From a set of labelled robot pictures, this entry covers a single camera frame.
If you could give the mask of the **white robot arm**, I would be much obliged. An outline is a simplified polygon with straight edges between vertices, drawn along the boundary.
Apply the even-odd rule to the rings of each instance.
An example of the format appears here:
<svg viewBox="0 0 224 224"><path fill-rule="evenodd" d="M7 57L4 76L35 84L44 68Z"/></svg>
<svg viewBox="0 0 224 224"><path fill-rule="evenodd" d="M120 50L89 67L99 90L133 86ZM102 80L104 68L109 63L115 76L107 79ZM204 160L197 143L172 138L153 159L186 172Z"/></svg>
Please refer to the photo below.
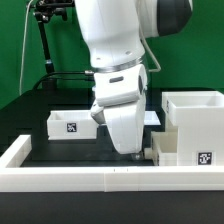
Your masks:
<svg viewBox="0 0 224 224"><path fill-rule="evenodd" d="M91 116L107 126L116 151L142 150L147 71L146 40L180 32L192 0L74 0L94 69Z"/></svg>

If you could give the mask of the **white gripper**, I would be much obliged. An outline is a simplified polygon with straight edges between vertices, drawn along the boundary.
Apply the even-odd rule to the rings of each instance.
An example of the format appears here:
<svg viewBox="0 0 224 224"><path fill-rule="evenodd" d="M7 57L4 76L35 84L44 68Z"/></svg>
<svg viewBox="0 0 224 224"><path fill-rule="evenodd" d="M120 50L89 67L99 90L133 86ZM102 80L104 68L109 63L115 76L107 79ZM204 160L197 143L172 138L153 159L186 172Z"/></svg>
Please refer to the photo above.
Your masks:
<svg viewBox="0 0 224 224"><path fill-rule="evenodd" d="M119 154L131 154L132 160L141 160L146 97L138 101L106 107L105 122L112 143Z"/></svg>

